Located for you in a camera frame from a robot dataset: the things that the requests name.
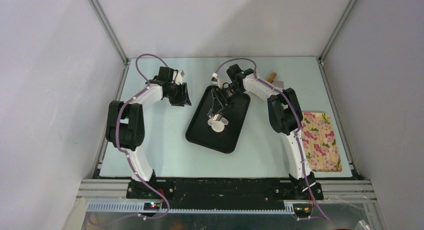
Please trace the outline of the white dough ball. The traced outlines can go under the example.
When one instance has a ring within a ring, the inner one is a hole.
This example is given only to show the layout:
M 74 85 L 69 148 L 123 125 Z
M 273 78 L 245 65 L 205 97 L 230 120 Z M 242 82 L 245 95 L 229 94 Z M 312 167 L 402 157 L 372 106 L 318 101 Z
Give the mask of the white dough ball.
M 209 119 L 207 123 L 212 128 L 212 130 L 217 133 L 222 132 L 225 129 L 225 126 L 229 124 L 226 118 L 221 118 L 220 120 Z

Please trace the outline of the black baking tray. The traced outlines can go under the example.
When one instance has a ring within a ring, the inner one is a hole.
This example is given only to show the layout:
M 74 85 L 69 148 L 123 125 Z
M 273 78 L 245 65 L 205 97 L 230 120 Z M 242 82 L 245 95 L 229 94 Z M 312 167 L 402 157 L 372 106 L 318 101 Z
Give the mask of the black baking tray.
M 188 125 L 185 137 L 191 143 L 229 154 L 236 148 L 251 98 L 245 93 L 239 95 L 234 100 L 234 107 L 223 115 L 229 121 L 229 124 L 225 126 L 222 132 L 215 132 L 207 123 L 208 112 L 213 103 L 212 89 L 212 85 L 205 89 Z

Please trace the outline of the wooden dough roller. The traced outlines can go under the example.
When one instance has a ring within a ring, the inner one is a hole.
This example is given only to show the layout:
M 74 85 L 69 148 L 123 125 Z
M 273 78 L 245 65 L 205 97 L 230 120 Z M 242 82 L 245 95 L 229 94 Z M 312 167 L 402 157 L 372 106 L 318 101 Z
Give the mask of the wooden dough roller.
M 267 82 L 269 83 L 273 83 L 275 81 L 277 77 L 277 73 L 276 72 L 272 72 L 268 77 L 267 77 Z

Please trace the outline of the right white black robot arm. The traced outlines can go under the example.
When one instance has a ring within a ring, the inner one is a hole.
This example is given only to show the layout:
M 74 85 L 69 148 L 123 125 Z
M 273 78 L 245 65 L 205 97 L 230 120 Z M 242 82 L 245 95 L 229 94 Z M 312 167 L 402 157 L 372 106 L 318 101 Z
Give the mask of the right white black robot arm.
M 258 77 L 254 69 L 241 70 L 237 64 L 228 68 L 227 75 L 231 80 L 229 84 L 225 84 L 217 72 L 212 74 L 208 125 L 213 131 L 222 132 L 229 125 L 229 118 L 224 114 L 241 94 L 250 92 L 266 101 L 269 123 L 280 134 L 289 160 L 289 176 L 294 181 L 291 194 L 297 199 L 304 199 L 310 194 L 315 178 L 302 143 L 303 114 L 295 91 L 277 87 Z

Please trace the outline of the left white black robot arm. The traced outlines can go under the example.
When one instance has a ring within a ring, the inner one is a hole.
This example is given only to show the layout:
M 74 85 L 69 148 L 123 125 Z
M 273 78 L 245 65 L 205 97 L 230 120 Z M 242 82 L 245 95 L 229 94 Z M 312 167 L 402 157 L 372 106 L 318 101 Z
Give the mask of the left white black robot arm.
M 132 178 L 141 182 L 138 191 L 145 198 L 156 196 L 158 185 L 150 180 L 154 170 L 141 150 L 146 135 L 144 111 L 163 99 L 172 106 L 191 106 L 184 74 L 182 70 L 161 66 L 140 92 L 127 101 L 112 101 L 108 107 L 105 137 L 125 155 Z

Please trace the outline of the small round metal cup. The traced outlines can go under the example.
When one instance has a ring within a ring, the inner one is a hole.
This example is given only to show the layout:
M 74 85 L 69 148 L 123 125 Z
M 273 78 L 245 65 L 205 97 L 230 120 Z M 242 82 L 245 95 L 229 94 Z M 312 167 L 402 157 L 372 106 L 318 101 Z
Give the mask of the small round metal cup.
M 220 113 L 217 113 L 211 117 L 211 120 L 213 122 L 221 122 L 221 119 L 222 119 L 222 115 Z

